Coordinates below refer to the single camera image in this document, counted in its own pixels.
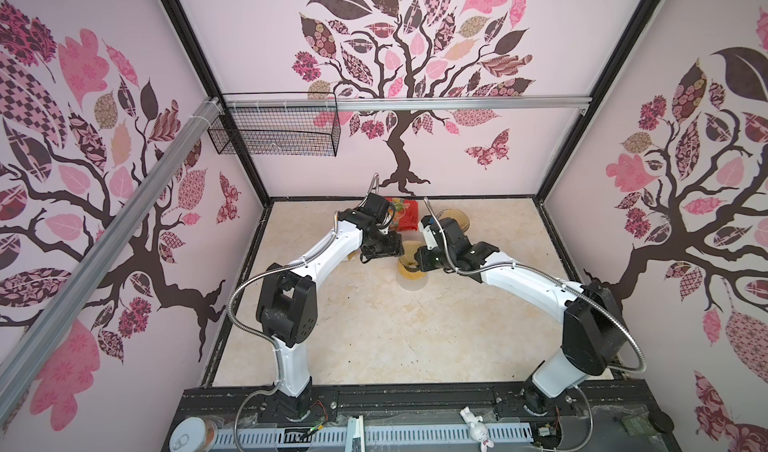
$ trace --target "wire mesh basket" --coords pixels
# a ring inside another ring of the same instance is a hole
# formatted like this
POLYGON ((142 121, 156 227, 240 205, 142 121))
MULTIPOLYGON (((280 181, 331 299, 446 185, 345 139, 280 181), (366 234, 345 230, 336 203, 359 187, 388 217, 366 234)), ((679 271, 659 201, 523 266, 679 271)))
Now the wire mesh basket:
POLYGON ((225 95, 237 100, 227 98, 228 114, 208 129, 219 154, 235 154, 244 147, 249 154, 336 156, 341 125, 335 93, 310 92, 309 99, 307 92, 225 95))

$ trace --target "pink wall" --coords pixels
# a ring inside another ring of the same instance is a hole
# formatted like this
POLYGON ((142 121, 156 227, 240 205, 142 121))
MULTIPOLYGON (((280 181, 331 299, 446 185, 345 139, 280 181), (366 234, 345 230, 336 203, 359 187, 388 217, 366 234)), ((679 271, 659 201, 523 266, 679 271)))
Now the pink wall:
MULTIPOLYGON (((3 358, 205 98, 158 0, 6 1, 3 358)), ((181 391, 199 383, 259 214, 238 161, 204 136, 0 448, 157 449, 181 391)))
POLYGON ((768 450, 766 9, 667 0, 547 203, 683 450, 768 450))
MULTIPOLYGON (((225 92, 326 86, 339 94, 350 88, 352 97, 388 97, 419 96, 416 85, 422 79, 425 96, 447 94, 454 87, 463 87, 464 96, 475 95, 486 84, 514 79, 516 91, 527 95, 587 95, 639 0, 357 0, 361 5, 351 7, 338 0, 182 1, 225 92), (414 4, 426 19, 423 34, 418 29, 391 35, 381 31, 394 29, 398 16, 411 23, 414 14, 408 10, 414 4), (300 14, 306 17, 303 22, 300 14), (446 22, 447 16, 452 22, 446 22), (481 51, 485 31, 496 20, 502 28, 481 51), (373 24, 383 24, 374 27, 378 36, 367 28, 373 24), (521 34, 520 41, 508 50, 503 45, 514 34, 521 34), (437 37, 450 38, 439 40, 445 47, 430 53, 429 44, 437 37), (371 50, 360 45, 374 40, 378 46, 371 50), (488 54, 478 58, 480 53, 488 54), (494 58, 506 67, 481 64, 494 58), (420 70, 424 63, 427 67, 420 70), (477 88, 470 86, 475 73, 477 88), (392 86, 401 79, 405 86, 395 92, 392 86)), ((492 93, 486 89, 482 95, 492 93)), ((360 117, 362 124, 372 121, 369 134, 354 132, 350 124, 356 119, 346 114, 337 157, 262 155, 255 157, 256 166, 273 196, 359 195, 365 186, 360 176, 374 172, 392 180, 385 191, 394 194, 535 193, 575 114, 497 110, 498 116, 465 120, 463 112, 433 113, 398 114, 399 127, 391 131, 387 112, 360 117), (425 116, 431 131, 414 129, 425 116), (478 163, 483 158, 492 162, 478 163)))

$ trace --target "white bunny toy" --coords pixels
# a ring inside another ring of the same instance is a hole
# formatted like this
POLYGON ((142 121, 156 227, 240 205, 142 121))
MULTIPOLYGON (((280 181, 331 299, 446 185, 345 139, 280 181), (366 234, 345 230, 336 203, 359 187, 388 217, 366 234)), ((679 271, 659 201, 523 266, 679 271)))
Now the white bunny toy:
POLYGON ((475 417, 469 407, 463 408, 459 413, 469 426, 469 437, 480 443, 480 452, 486 452, 488 447, 493 447, 493 441, 488 435, 488 427, 482 422, 482 417, 475 417))

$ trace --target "silver horizontal bar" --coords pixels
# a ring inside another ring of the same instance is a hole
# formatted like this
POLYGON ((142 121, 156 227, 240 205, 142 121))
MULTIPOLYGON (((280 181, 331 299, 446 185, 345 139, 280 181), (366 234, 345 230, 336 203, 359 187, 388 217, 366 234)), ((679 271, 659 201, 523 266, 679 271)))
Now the silver horizontal bar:
POLYGON ((38 320, 6 357, 0 366, 0 423, 8 418, 45 361, 69 332, 86 301, 117 260, 136 227, 170 183, 189 150, 192 150, 219 113, 216 99, 207 99, 197 107, 192 117, 199 118, 187 120, 176 140, 170 143, 136 193, 120 209, 101 238, 82 262, 75 266, 69 280, 45 305, 38 320))
MULTIPOLYGON (((517 96, 517 97, 430 97, 392 99, 338 99, 338 111, 379 110, 459 110, 459 109, 585 109, 590 96, 517 96)), ((238 107, 324 107, 333 108, 333 100, 242 100, 228 99, 226 106, 238 107)))

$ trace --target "butterfly decal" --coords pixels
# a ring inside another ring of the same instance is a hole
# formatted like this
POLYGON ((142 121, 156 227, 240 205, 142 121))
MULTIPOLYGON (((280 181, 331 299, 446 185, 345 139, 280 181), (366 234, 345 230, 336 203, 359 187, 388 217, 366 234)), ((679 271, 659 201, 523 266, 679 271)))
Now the butterfly decal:
POLYGON ((485 170, 488 170, 488 164, 493 162, 494 157, 496 159, 505 158, 509 160, 509 157, 507 157, 509 147, 505 145, 508 140, 509 129, 506 129, 504 132, 496 136, 496 138, 493 140, 493 144, 491 144, 490 147, 470 147, 464 152, 469 154, 471 157, 477 158, 478 164, 485 167, 485 170))
POLYGON ((219 207, 219 213, 216 214, 216 224, 221 224, 225 220, 235 220, 237 215, 237 198, 242 192, 238 192, 235 186, 230 185, 230 180, 219 172, 219 182, 221 182, 221 191, 224 192, 225 202, 219 207))

